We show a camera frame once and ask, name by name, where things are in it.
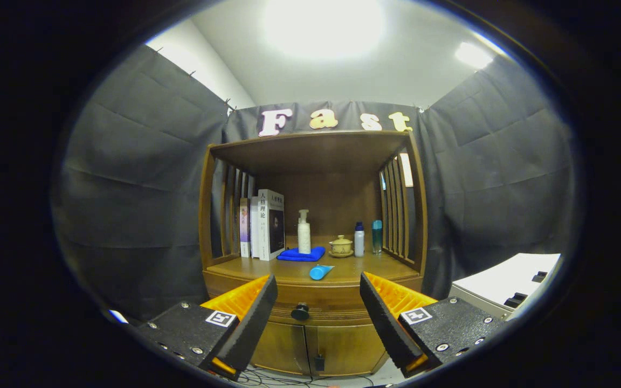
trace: cabinet door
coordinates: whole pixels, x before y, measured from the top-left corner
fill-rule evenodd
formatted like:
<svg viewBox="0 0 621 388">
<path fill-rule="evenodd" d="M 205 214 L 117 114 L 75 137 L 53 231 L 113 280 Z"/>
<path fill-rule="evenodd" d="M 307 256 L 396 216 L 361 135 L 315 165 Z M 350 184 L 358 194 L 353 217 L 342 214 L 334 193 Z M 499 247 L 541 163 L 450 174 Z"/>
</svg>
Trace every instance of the cabinet door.
<svg viewBox="0 0 621 388">
<path fill-rule="evenodd" d="M 387 360 L 387 352 L 372 324 L 362 326 L 306 326 L 310 372 L 314 376 L 374 373 Z M 316 369 L 315 358 L 325 358 Z"/>
<path fill-rule="evenodd" d="M 276 371 L 310 374 L 303 326 L 268 322 L 251 364 Z"/>
</svg>

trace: teacup saucer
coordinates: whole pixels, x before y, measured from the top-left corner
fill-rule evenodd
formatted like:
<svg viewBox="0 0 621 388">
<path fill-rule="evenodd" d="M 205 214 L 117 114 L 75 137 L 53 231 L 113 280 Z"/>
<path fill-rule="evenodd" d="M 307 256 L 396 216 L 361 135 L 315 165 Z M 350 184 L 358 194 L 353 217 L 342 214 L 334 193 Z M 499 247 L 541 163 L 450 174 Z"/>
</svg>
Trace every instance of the teacup saucer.
<svg viewBox="0 0 621 388">
<path fill-rule="evenodd" d="M 347 258 L 353 255 L 353 250 L 348 251 L 348 253 L 334 253 L 333 251 L 329 251 L 329 253 L 333 258 Z"/>
</svg>

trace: pump dispenser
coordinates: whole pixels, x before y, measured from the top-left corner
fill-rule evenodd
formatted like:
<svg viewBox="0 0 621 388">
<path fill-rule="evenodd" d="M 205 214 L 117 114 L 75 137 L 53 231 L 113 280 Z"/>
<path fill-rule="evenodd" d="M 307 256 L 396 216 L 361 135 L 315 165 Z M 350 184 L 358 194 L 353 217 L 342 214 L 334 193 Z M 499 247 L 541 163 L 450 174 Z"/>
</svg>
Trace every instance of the pump dispenser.
<svg viewBox="0 0 621 388">
<path fill-rule="evenodd" d="M 311 252 L 311 224 L 306 222 L 306 216 L 308 216 L 308 209 L 303 209 L 299 211 L 301 214 L 301 218 L 299 218 L 299 253 L 310 253 Z"/>
</svg>

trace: wooden cabinet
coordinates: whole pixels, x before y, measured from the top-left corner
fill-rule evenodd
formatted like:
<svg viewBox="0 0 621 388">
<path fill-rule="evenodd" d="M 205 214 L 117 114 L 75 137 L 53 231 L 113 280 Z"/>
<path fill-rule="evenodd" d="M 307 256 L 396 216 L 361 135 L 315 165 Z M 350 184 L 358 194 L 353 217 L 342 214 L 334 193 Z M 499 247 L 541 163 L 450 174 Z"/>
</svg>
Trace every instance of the wooden cabinet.
<svg viewBox="0 0 621 388">
<path fill-rule="evenodd" d="M 322 370 L 316 358 L 321 356 Z M 268 322 L 251 364 L 313 376 L 373 373 L 389 358 L 372 324 L 308 326 Z"/>
<path fill-rule="evenodd" d="M 373 373 L 389 358 L 372 324 L 306 326 L 306 346 L 310 372 L 314 376 Z M 325 359 L 321 371 L 315 367 L 317 356 Z"/>
<path fill-rule="evenodd" d="M 288 373 L 310 374 L 303 326 L 268 322 L 251 364 Z"/>
<path fill-rule="evenodd" d="M 411 214 L 406 209 L 404 165 L 397 157 L 405 151 L 414 182 L 415 212 Z M 420 290 L 427 247 L 420 160 L 413 135 L 397 131 L 318 131 L 208 148 L 199 238 L 210 296 L 269 273 L 278 284 L 278 299 L 252 359 L 254 364 L 290 373 L 339 376 L 375 371 L 384 363 L 384 347 L 359 294 L 360 275 L 367 271 Z M 221 180 L 214 179 L 215 169 L 222 171 Z M 221 196 L 212 196 L 213 185 Z M 333 258 L 326 254 L 318 262 L 241 258 L 238 203 L 257 189 L 284 195 L 286 246 L 298 246 L 298 210 L 309 209 L 311 245 L 329 249 L 337 235 L 353 239 L 356 221 L 363 221 L 365 256 Z M 213 214 L 217 214 L 219 225 L 212 222 Z M 383 252 L 377 255 L 370 248 L 373 219 L 383 221 Z M 219 234 L 218 241 L 212 241 L 213 231 Z M 213 252 L 220 249 L 222 254 L 215 257 Z M 308 272 L 315 265 L 334 268 L 323 279 L 312 280 Z M 304 321 L 291 318 L 300 302 L 309 307 L 310 317 Z M 315 368 L 318 354 L 325 358 L 323 371 Z"/>
</svg>

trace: small black knob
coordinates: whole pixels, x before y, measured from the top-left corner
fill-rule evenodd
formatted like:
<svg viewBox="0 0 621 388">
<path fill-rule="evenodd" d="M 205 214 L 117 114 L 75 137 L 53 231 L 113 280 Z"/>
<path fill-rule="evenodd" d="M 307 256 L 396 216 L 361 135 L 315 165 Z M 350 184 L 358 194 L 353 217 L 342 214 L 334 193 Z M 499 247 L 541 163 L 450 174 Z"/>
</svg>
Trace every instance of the small black knob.
<svg viewBox="0 0 621 388">
<path fill-rule="evenodd" d="M 296 308 L 291 311 L 291 317 L 296 320 L 308 319 L 308 305 L 305 303 L 299 303 Z"/>
</svg>

